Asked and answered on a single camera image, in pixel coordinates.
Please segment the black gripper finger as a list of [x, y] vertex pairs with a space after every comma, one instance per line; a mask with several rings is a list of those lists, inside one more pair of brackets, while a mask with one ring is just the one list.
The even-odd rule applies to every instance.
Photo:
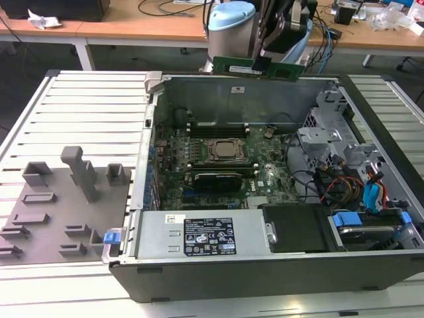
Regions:
[[253, 49], [253, 70], [261, 75], [290, 75], [286, 61], [292, 49], [292, 22], [278, 19], [274, 26], [258, 25]]

